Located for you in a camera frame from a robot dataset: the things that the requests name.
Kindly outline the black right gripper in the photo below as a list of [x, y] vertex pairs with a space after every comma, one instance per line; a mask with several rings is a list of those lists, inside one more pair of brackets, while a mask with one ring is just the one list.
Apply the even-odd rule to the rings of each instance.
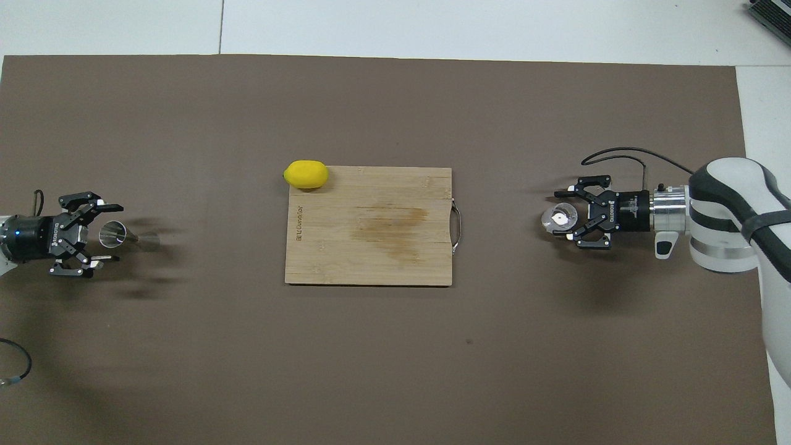
[[[614, 192], [610, 190], [611, 176], [582, 176], [567, 189], [555, 191], [547, 201], [582, 200], [588, 203], [588, 222], [577, 230], [553, 230], [565, 236], [581, 250], [610, 250], [607, 233], [648, 232], [651, 230], [651, 194], [648, 190]], [[585, 240], [591, 232], [604, 232], [597, 240]]]

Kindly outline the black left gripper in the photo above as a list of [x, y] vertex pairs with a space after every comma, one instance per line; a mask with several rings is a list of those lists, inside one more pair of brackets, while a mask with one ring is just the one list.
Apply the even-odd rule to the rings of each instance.
[[[102, 213], [123, 212], [124, 206], [106, 203], [94, 192], [80, 192], [59, 197], [62, 213], [56, 216], [9, 215], [2, 219], [2, 255], [22, 264], [31, 260], [52, 259], [50, 276], [91, 278], [105, 263], [121, 260], [115, 255], [90, 255], [87, 227]], [[65, 261], [75, 258], [79, 266]]]

